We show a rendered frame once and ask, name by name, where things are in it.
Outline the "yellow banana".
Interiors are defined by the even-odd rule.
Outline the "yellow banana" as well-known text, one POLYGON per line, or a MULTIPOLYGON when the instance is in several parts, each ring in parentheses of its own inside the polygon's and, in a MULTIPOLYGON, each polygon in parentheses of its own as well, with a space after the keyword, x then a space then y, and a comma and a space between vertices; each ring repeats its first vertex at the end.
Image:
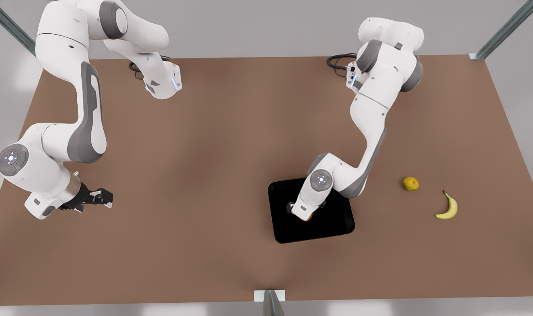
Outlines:
POLYGON ((442 192, 448 199, 448 202, 449 202, 448 210, 441 214, 435 214, 435 217, 438 219, 442 219, 442 220, 451 219, 457 214, 458 203, 445 190, 442 190, 442 192))

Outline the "black square tray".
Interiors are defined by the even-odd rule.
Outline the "black square tray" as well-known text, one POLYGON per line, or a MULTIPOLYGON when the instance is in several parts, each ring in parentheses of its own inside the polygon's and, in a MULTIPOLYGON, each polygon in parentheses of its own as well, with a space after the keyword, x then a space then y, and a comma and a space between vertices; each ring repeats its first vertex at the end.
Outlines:
POLYGON ((304 178, 273 182, 268 187, 269 206, 275 240, 280 244, 345 235, 355 222, 349 200, 331 190, 325 203, 305 222, 287 210, 295 202, 304 178))

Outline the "silver frame post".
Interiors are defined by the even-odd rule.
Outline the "silver frame post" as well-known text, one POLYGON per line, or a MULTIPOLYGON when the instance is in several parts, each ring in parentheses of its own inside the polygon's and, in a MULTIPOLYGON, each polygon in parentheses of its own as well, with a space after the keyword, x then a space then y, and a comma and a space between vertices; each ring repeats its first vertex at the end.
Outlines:
POLYGON ((2 26, 10 35, 12 35, 27 51, 36 56, 36 43, 26 32, 0 8, 0 26, 2 26))
POLYGON ((261 316, 285 316, 281 304, 286 301, 285 290, 254 290, 254 301, 263 304, 261 316))
POLYGON ((486 60, 531 14, 533 14, 533 0, 526 0, 477 52, 468 54, 469 60, 486 60))

